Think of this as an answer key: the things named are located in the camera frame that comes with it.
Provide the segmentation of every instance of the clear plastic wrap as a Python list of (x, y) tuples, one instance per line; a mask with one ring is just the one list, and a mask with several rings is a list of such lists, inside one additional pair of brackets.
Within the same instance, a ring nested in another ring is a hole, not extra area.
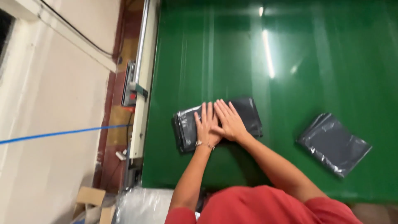
[(372, 149), (371, 145), (352, 135), (330, 113), (319, 115), (300, 135), (297, 143), (343, 178)]
[[(254, 137), (262, 137), (262, 125), (253, 98), (245, 97), (234, 100), (226, 100), (226, 102), (229, 101), (232, 102), (234, 108), (242, 118), (246, 130)], [(176, 142), (181, 152), (195, 150), (197, 138), (196, 123), (193, 116), (195, 112), (197, 112), (199, 118), (201, 118), (202, 106), (181, 110), (173, 115), (172, 123), (176, 136)]]
[(115, 224), (164, 224), (173, 190), (134, 187), (117, 204)]

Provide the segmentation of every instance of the bracelet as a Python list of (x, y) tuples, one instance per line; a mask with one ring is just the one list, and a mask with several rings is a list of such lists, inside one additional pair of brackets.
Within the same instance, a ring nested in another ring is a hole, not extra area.
[[(197, 140), (195, 146), (199, 146), (201, 144), (202, 144), (202, 141)], [(207, 143), (207, 147), (211, 148), (211, 150), (213, 151), (216, 146), (215, 145), (211, 146), (211, 145), (209, 145), (209, 143)]]

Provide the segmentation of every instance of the red sleeve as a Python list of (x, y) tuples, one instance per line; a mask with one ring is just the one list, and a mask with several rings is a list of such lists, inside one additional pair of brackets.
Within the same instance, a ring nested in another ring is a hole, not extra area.
[(174, 208), (167, 214), (164, 224), (196, 224), (195, 213), (189, 208)]
[(351, 209), (339, 201), (319, 197), (310, 199), (304, 204), (325, 224), (361, 223), (352, 213)]

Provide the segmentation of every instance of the hand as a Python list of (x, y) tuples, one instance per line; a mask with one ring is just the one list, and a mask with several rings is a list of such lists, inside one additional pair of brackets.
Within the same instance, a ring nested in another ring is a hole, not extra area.
[(222, 99), (217, 100), (214, 103), (214, 110), (221, 120), (222, 128), (214, 125), (211, 127), (213, 131), (230, 141), (238, 141), (249, 135), (242, 119), (231, 102), (229, 102), (228, 107)]
[(206, 103), (202, 103), (202, 121), (200, 121), (198, 113), (194, 113), (197, 129), (197, 139), (204, 145), (215, 146), (222, 137), (217, 133), (211, 131), (212, 126), (217, 126), (219, 123), (217, 114), (213, 115), (213, 104), (209, 102), (206, 113)]

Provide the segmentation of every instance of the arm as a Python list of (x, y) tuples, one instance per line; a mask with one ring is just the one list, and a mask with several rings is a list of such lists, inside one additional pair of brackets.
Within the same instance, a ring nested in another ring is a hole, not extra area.
[(292, 163), (254, 139), (246, 131), (231, 102), (227, 106), (223, 100), (217, 100), (214, 108), (221, 120), (222, 128), (213, 126), (212, 129), (228, 140), (238, 142), (246, 149), (275, 187), (301, 202), (315, 197), (327, 197)]
[(169, 211), (173, 208), (187, 207), (195, 212), (203, 173), (212, 151), (209, 146), (214, 146), (221, 140), (219, 135), (210, 133), (211, 126), (218, 124), (217, 116), (213, 115), (211, 102), (208, 105), (207, 112), (206, 104), (202, 104), (202, 121), (200, 121), (197, 113), (195, 113), (195, 121), (198, 134), (197, 139), (202, 144), (196, 147), (191, 161), (177, 183), (170, 202)]

